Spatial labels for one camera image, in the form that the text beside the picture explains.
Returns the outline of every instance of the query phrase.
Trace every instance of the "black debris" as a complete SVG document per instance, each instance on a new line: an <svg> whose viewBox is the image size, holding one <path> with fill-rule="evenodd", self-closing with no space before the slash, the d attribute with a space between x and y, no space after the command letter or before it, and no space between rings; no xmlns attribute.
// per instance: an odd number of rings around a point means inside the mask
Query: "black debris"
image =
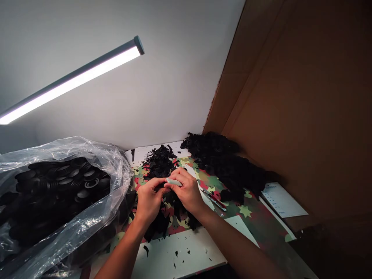
<svg viewBox="0 0 372 279"><path fill-rule="evenodd" d="M172 149L168 149L164 145L148 152L146 160L143 163L143 168L149 170L149 173L143 178L150 180L154 177L168 177L176 169L171 161L173 158L176 158L176 156L173 154Z"/></svg>
<svg viewBox="0 0 372 279"><path fill-rule="evenodd" d="M167 233L167 228L168 224L170 221L169 215L167 217L164 216L162 212L162 208L165 208L165 204L162 202L160 204L160 209L158 212L158 215L156 216L155 220L150 224L148 227L144 238L146 239L147 242L150 242L154 234L157 233L162 233L163 238L165 238L165 235Z"/></svg>
<svg viewBox="0 0 372 279"><path fill-rule="evenodd" d="M148 248L146 247L146 245L144 245L143 248L146 250L147 257L148 257Z"/></svg>
<svg viewBox="0 0 372 279"><path fill-rule="evenodd" d="M0 262L0 270L8 261L18 257L13 251L30 253L27 251L30 247L110 193L110 176L84 157L35 162L28 165L27 171L9 179L16 185L16 191L0 196L0 206L3 207L0 228L8 222L9 237L17 247L12 248L11 257ZM66 262L79 265L98 250L110 249L107 244L102 245L114 238L118 225L124 224L133 214L131 208L135 197L135 191L129 190L119 204L115 218L65 258ZM7 253L8 247L2 248Z"/></svg>
<svg viewBox="0 0 372 279"><path fill-rule="evenodd" d="M234 141L213 132L188 134L181 148L187 148L200 169L209 175L216 175L226 186L228 190L221 191L222 202L235 200L244 204L244 188L251 190L258 199L265 184L273 182L275 173L267 172L248 159L235 155L240 148Z"/></svg>
<svg viewBox="0 0 372 279"><path fill-rule="evenodd" d="M152 151L148 152L146 155L146 160L143 163L143 168L148 170L148 174L143 178L145 180L150 180L154 177L168 177L172 171L176 169L176 163L172 163L172 159L177 158L173 154L172 148L167 145L161 145L158 149L153 149ZM159 186L156 187L155 190L159 190L160 188L164 187L164 183L161 183ZM195 230L196 227L199 225L197 219L189 213L185 207L183 206L182 202L179 200L176 193L170 191L169 193L163 196L163 199L166 202L169 202L170 205L174 208L174 215L177 217L179 221L181 221L181 214L187 213L190 221L189 226ZM161 209L165 208L165 204L162 203L160 206L159 213L155 220L151 223L149 228L145 233L145 239L150 242L152 237L154 236L155 232L163 233L163 238L165 238L165 234L168 229L168 224L171 223L171 220L168 217L164 217Z"/></svg>

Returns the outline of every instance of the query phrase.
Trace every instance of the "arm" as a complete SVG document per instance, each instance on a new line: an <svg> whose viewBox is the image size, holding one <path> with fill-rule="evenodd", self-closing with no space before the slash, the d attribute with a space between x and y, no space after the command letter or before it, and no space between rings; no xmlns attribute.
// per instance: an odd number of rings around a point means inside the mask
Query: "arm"
<svg viewBox="0 0 372 279"><path fill-rule="evenodd" d="M131 278L141 240L159 212L163 194L170 191L166 188L154 191L163 182L164 178L153 178L139 188L136 218L95 279Z"/></svg>
<svg viewBox="0 0 372 279"><path fill-rule="evenodd" d="M239 277L286 278L264 252L203 202L196 179L187 171L180 167L169 178L178 180L183 187L169 183L164 187L172 189L185 208L206 228Z"/></svg>

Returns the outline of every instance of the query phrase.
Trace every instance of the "finger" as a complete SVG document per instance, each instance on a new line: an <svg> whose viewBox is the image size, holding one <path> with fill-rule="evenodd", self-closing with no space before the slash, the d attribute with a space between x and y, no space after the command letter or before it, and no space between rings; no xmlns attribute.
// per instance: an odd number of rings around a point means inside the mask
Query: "finger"
<svg viewBox="0 0 372 279"><path fill-rule="evenodd" d="M183 167L179 167L179 168L175 169L174 171L172 171L171 174L174 174L174 173L175 174L181 174L186 178L190 178L190 179L193 178L193 176L191 174L189 174Z"/></svg>
<svg viewBox="0 0 372 279"><path fill-rule="evenodd" d="M163 183L163 182L164 182L164 178L156 178L156 177L154 177L149 182L147 182L144 186L145 187L149 187L152 190L154 190L156 186L158 186L160 183Z"/></svg>
<svg viewBox="0 0 372 279"><path fill-rule="evenodd" d="M178 195L180 193L180 190L181 190L179 188L179 186L174 185L174 184L170 184L170 183L165 183L164 188L171 189L172 191L174 191L176 193L176 195Z"/></svg>
<svg viewBox="0 0 372 279"><path fill-rule="evenodd" d="M169 188L160 188L160 190L156 193L156 197L162 199L163 195L169 193L171 190Z"/></svg>
<svg viewBox="0 0 372 279"><path fill-rule="evenodd" d="M171 176L169 178L170 179L175 179L175 180L181 182L182 185L184 185L184 183L186 183L186 181L189 179L189 178L183 176L182 174L171 174Z"/></svg>

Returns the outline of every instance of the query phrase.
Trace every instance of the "white wall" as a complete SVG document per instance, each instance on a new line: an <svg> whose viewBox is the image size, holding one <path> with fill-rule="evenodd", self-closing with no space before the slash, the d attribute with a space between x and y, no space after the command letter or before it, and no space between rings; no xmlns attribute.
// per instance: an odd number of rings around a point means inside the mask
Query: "white wall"
<svg viewBox="0 0 372 279"><path fill-rule="evenodd" d="M0 126L0 152L76 135L131 149L201 133L243 5L2 0L0 111L135 35L145 55Z"/></svg>

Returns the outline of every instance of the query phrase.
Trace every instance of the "pile of rubber scraps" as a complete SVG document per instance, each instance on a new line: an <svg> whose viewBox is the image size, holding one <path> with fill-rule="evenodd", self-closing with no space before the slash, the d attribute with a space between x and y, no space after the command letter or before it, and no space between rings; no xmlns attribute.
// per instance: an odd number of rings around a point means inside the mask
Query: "pile of rubber scraps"
<svg viewBox="0 0 372 279"><path fill-rule="evenodd" d="M176 166L179 163L178 161L172 163L172 160L175 158L177 158L177 156L173 154L173 150L169 145L161 145L158 149L154 148L146 155L146 161L143 162L143 168L148 170L148 174L143 178L145 180L150 180L154 177L169 177L171 172L176 169ZM157 186L155 190L158 191L162 187L164 187L164 183ZM167 203L170 203L170 205L174 208L174 215L179 221L181 221L181 215L187 214L189 217L188 225L192 228L192 230L196 229L197 225L199 224L197 219L185 209L182 202L173 191L166 193L163 196L163 200ZM162 202L158 215L145 233L145 239L147 242L151 241L156 232L162 233L163 237L165 238L165 234L170 223L169 215L167 217L164 216L165 208L165 204Z"/></svg>
<svg viewBox="0 0 372 279"><path fill-rule="evenodd" d="M272 182L271 172L253 165L248 159L235 155L239 145L225 136L208 132L191 134L181 144L191 157L209 175L216 175L228 190L222 190L221 201L234 200L244 204L245 188L258 199L265 184Z"/></svg>

